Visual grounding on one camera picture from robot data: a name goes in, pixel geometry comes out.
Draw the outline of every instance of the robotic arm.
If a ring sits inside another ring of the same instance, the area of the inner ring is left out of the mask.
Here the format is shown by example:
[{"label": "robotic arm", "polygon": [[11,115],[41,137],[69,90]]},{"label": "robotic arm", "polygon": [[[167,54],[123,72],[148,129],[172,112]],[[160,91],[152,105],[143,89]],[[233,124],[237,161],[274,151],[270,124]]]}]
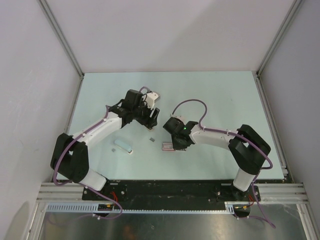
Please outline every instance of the robotic arm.
[{"label": "robotic arm", "polygon": [[[152,129],[157,123],[159,109],[155,103],[160,99],[156,92],[141,93],[129,90],[124,99],[107,109],[107,114],[81,132],[73,135],[61,134],[56,141],[51,168],[55,169],[60,157],[63,157],[58,168],[62,174],[74,183],[80,183],[100,191],[107,179],[90,168],[88,151],[116,130],[119,130],[136,120],[147,129]],[[78,140],[62,156],[66,147],[75,139]]]},{"label": "robotic arm", "polygon": [[[236,136],[221,132],[203,130],[196,121],[184,124],[176,116],[172,116],[163,126],[171,134],[172,145],[175,150],[185,150],[193,144],[209,144],[230,150],[239,166],[237,175],[231,186],[232,195],[241,199],[248,191],[254,177],[260,172],[265,158],[251,145]],[[270,146],[249,125],[242,125],[236,131],[258,146],[266,155],[271,151]]]}]

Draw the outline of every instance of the white wall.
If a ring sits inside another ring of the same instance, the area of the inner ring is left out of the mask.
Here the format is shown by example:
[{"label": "white wall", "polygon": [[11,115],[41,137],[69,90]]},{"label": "white wall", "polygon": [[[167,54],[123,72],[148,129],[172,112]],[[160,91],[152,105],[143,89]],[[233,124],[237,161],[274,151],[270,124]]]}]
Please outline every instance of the white wall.
[{"label": "white wall", "polygon": [[293,0],[48,0],[87,72],[255,71]]},{"label": "white wall", "polygon": [[36,0],[0,7],[0,239],[19,239],[51,174],[79,76]]},{"label": "white wall", "polygon": [[284,150],[320,226],[320,1],[307,0],[262,74]]}]

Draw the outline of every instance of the gray wall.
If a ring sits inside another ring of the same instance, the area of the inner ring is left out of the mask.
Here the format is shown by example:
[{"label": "gray wall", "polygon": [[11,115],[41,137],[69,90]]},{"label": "gray wall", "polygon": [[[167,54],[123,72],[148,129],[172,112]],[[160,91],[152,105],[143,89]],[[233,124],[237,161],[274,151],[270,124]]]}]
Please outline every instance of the gray wall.
[{"label": "gray wall", "polygon": [[36,0],[1,1],[0,35],[0,239],[18,240],[79,76]]},{"label": "gray wall", "polygon": [[320,1],[306,0],[262,73],[288,164],[320,225]]}]

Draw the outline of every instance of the white tabletop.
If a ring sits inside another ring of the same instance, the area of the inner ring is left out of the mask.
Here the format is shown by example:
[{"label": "white tabletop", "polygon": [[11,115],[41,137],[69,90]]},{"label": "white tabletop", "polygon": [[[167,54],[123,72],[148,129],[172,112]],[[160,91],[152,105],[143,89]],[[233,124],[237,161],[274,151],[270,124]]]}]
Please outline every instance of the white tabletop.
[{"label": "white tabletop", "polygon": [[[171,136],[163,129],[175,106],[187,99],[203,100],[208,113],[203,125],[210,128],[253,127],[271,146],[273,169],[259,179],[283,179],[280,162],[259,94],[250,71],[86,73],[69,134],[79,132],[105,114],[129,89],[147,86],[160,93],[158,125],[148,131],[136,121],[106,137],[89,152],[90,167],[108,179],[219,180],[233,179],[238,165],[232,154],[211,145],[191,145],[186,151],[162,151]],[[199,121],[204,107],[198,102],[182,105],[176,114]],[[121,139],[131,145],[127,154],[114,145]]]}]

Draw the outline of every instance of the light blue eraser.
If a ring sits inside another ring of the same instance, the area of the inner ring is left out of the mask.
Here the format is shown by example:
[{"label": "light blue eraser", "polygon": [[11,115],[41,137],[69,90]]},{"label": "light blue eraser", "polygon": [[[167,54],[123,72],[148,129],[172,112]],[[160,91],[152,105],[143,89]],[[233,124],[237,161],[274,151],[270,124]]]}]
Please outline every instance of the light blue eraser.
[{"label": "light blue eraser", "polygon": [[125,150],[128,154],[132,154],[133,152],[132,147],[129,144],[121,141],[120,139],[116,139],[114,141],[114,144],[117,145],[119,148]]}]

